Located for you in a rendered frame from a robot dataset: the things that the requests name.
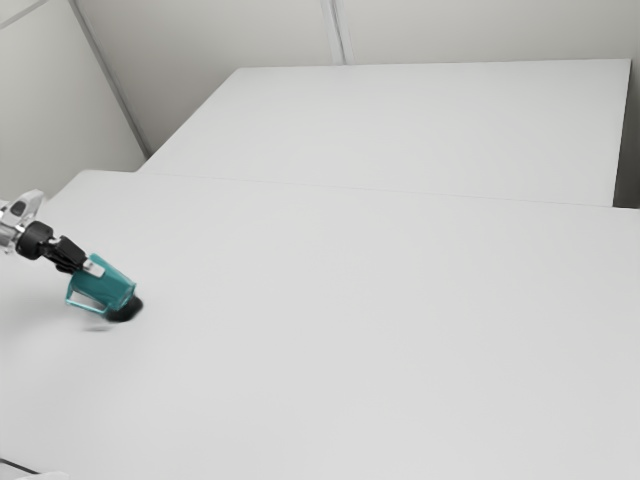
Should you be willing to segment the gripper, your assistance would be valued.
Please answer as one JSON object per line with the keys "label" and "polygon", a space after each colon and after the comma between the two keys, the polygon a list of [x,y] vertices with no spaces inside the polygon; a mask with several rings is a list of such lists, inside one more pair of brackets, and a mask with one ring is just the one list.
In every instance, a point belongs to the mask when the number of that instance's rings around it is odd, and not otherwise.
{"label": "gripper", "polygon": [[88,258],[84,262],[84,251],[66,236],[55,237],[53,229],[40,222],[31,222],[16,244],[16,252],[28,260],[44,257],[62,273],[73,274],[83,270],[101,278],[105,267]]}

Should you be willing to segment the teal faceted mug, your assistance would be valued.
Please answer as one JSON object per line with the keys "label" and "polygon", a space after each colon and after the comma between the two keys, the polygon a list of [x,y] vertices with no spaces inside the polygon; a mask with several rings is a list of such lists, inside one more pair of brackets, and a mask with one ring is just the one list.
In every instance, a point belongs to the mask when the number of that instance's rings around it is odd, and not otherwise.
{"label": "teal faceted mug", "polygon": [[96,278],[82,269],[73,273],[65,303],[109,321],[129,321],[142,307],[135,293],[137,284],[98,254],[90,254],[88,258],[105,267],[104,275]]}

